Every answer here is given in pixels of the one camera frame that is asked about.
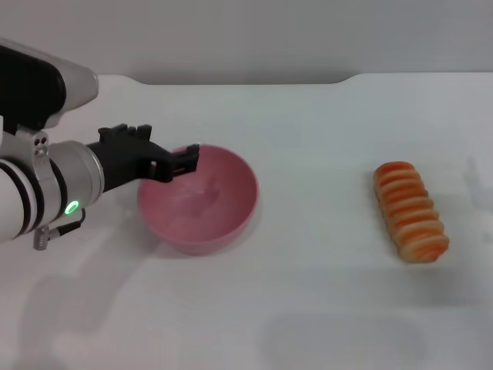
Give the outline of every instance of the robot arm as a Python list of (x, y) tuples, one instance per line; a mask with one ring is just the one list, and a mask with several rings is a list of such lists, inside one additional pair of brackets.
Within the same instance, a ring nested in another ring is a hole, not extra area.
[(170, 153), (150, 141), (151, 126), (99, 129), (99, 141), (49, 142), (44, 128), (93, 100), (98, 79), (85, 67), (0, 39), (0, 242), (35, 230), (34, 248), (80, 227), (50, 230), (64, 214), (135, 179), (170, 182), (193, 172), (199, 146)]

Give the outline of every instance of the white wall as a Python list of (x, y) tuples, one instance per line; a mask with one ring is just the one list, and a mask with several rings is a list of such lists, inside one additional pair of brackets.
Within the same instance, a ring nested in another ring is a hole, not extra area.
[(493, 70), (492, 0), (0, 0), (0, 35), (149, 83)]

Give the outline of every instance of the bowl rim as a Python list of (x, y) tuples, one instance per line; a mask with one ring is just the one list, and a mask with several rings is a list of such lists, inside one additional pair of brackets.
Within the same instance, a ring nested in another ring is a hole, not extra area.
[[(253, 171), (253, 168), (249, 163), (238, 153), (233, 152), (232, 150), (229, 150), (223, 146), (218, 146), (218, 145), (213, 145), (213, 144), (200, 144), (200, 147), (209, 147), (213, 149), (218, 149), (218, 150), (223, 150), (225, 152), (228, 152), (230, 154), (233, 154), (237, 158), (239, 158), (244, 164), (246, 164), (246, 167), (250, 171), (251, 175), (253, 176), (253, 180), (255, 182), (255, 201), (253, 202), (253, 206), (248, 213), (248, 215), (245, 217), (245, 219), (242, 221), (242, 223), (238, 226), (236, 226), (234, 229), (232, 229), (230, 232), (227, 234), (224, 234), (220, 237), (215, 237), (213, 239), (207, 239), (207, 240), (202, 240), (202, 241), (186, 241), (183, 239), (176, 239), (173, 237), (165, 236), (162, 232), (158, 231), (146, 218), (145, 214), (142, 212), (141, 207), (139, 207), (139, 212), (142, 215), (144, 221), (146, 222), (146, 226), (151, 229), (155, 234), (157, 234), (161, 239), (163, 239), (165, 242), (168, 242), (170, 244), (179, 244), (179, 245), (186, 245), (186, 246), (191, 246), (191, 247), (199, 247), (204, 244), (212, 244), (212, 243), (221, 243), (224, 242), (228, 237), (230, 237), (232, 234), (236, 233), (239, 230), (242, 230), (251, 220), (253, 214), (255, 213), (255, 209), (257, 208), (257, 205), (259, 203), (259, 198), (260, 198), (260, 186), (259, 186), (259, 181), (257, 179), (257, 175)], [(142, 191), (143, 184), (146, 181), (152, 181), (148, 179), (142, 179), (141, 183), (139, 185), (139, 193), (138, 197), (140, 198), (140, 192)]]

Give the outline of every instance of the pink bowl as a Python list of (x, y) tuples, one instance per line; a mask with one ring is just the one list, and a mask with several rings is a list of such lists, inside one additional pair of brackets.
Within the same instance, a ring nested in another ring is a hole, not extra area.
[(259, 186), (237, 154), (201, 145), (197, 171), (171, 183), (143, 180), (139, 209), (164, 241), (184, 254), (208, 254), (240, 235), (255, 211)]

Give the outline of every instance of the white tabletop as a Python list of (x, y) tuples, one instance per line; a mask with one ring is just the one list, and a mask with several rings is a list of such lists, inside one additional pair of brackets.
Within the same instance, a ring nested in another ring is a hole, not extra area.
[[(261, 202), (230, 248), (185, 257), (136, 212), (136, 183), (80, 230), (0, 248), (0, 368), (490, 369), (493, 74), (368, 74), (319, 86), (146, 86), (101, 76), (52, 140), (153, 125), (169, 149), (249, 161)], [(371, 173), (412, 162), (451, 249), (393, 253)]]

